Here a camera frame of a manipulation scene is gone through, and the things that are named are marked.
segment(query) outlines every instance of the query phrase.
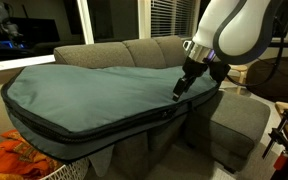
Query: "orange fabric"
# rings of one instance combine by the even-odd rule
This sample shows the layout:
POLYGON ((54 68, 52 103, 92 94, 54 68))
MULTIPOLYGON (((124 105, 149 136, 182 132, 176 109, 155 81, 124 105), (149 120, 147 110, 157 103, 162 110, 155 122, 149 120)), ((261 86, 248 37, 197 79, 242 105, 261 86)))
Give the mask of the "orange fabric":
POLYGON ((0 173, 41 178, 61 166, 30 146, 18 131, 11 130, 1 136, 7 140, 0 143, 0 173))
POLYGON ((0 180, 24 180, 24 178, 21 175, 0 173, 0 180))

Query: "cable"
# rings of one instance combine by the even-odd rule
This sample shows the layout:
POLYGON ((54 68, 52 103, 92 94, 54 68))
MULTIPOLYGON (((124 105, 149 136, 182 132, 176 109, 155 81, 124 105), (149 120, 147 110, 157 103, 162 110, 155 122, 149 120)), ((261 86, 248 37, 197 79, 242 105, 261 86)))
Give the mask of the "cable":
MULTIPOLYGON (((257 59, 260 60, 260 61, 262 61, 262 62, 265 63, 265 64, 274 65, 274 63, 267 62, 267 61, 262 60, 262 59, 260 59, 260 58, 257 58, 257 59)), ((276 71, 279 72, 281 75, 287 76, 287 78, 288 78, 288 75, 286 75, 285 72, 280 71, 279 69, 277 69, 276 71)))
MULTIPOLYGON (((284 28, 283 28, 281 21, 279 21, 276 17, 275 17, 275 21, 277 22, 277 24, 279 25, 279 28, 281 28, 281 30, 283 32, 284 28)), ((259 85, 262 85, 262 84, 266 83, 267 81, 269 81, 273 77, 273 75, 276 73, 276 71, 277 71, 277 69, 281 63, 283 49, 284 49, 284 35, 283 34, 284 33, 282 33, 282 36, 281 36, 280 47, 278 50, 278 54, 277 54, 275 63, 273 64, 273 68, 272 68, 270 74, 268 75, 268 77, 263 82, 260 82, 258 84, 242 84, 242 83, 239 83, 239 82, 235 81, 234 79, 232 79, 229 75, 226 75, 227 79, 230 80, 233 84, 238 85, 238 86, 243 86, 243 87, 259 86, 259 85)))

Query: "gray ottoman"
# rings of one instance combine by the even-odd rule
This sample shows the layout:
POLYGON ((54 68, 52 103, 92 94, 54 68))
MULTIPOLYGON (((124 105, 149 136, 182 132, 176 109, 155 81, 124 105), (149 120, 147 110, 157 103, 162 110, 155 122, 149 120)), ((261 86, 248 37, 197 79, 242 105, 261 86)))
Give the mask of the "gray ottoman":
POLYGON ((234 173, 246 165, 263 135, 269 116, 267 105, 219 91, 210 101, 188 114, 184 139, 234 173))

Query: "couch cushion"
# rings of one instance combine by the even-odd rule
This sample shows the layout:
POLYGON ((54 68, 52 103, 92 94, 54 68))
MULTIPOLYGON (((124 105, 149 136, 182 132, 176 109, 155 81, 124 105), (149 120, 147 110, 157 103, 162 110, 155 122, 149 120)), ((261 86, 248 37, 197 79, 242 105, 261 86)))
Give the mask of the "couch cushion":
POLYGON ((260 141, 269 116, 267 105, 219 91, 188 114, 186 127, 241 157, 248 157, 260 141))
POLYGON ((123 42, 132 55, 135 66, 166 68, 163 53, 153 39, 129 40, 123 42))
POLYGON ((184 49, 182 40, 177 36, 158 37, 154 38, 162 50, 166 66, 181 66, 185 61, 184 49))
POLYGON ((134 66, 130 52, 120 42, 58 47, 54 56, 58 64, 86 68, 134 66))

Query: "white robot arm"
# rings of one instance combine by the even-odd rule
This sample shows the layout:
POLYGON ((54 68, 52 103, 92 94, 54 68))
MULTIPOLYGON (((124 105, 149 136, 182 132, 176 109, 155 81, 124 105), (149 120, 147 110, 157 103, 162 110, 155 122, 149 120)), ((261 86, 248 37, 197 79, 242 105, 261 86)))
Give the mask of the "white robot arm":
POLYGON ((174 88, 177 101, 196 77, 212 64, 214 56, 224 64, 255 60, 272 40, 275 14, 283 0, 211 0, 199 23, 183 65, 184 77, 174 88))

